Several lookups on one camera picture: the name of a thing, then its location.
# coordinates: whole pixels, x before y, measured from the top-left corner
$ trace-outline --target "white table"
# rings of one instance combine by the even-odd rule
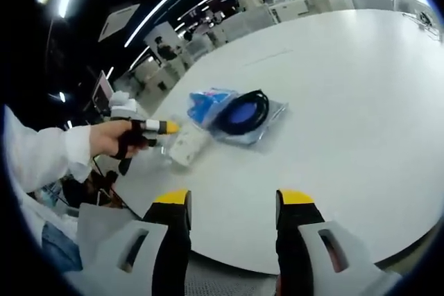
[[[143,216],[155,196],[192,190],[192,249],[276,274],[275,191],[301,190],[381,261],[443,211],[443,60],[398,12],[329,12],[243,37],[201,58],[155,116],[185,116],[198,89],[262,88],[289,102],[280,127],[250,150],[213,142],[187,172],[143,152],[117,192]]]

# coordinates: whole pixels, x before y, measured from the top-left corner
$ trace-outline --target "black cable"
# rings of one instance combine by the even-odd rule
[[[231,118],[236,110],[242,105],[249,103],[255,105],[255,113],[250,118],[240,123],[232,121]],[[243,135],[256,130],[262,125],[268,116],[269,109],[270,103],[268,97],[262,92],[262,90],[254,90],[230,102],[230,104],[228,104],[228,106],[216,117],[214,124],[218,129],[227,134]]]

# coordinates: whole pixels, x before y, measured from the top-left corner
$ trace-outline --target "blue cloth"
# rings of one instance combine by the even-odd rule
[[[49,222],[43,226],[42,249],[61,273],[83,269],[78,245]]]

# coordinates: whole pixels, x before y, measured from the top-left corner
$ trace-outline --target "cable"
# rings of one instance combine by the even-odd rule
[[[270,105],[262,90],[254,90],[234,99],[216,117],[215,126],[231,135],[256,130],[268,116]]]

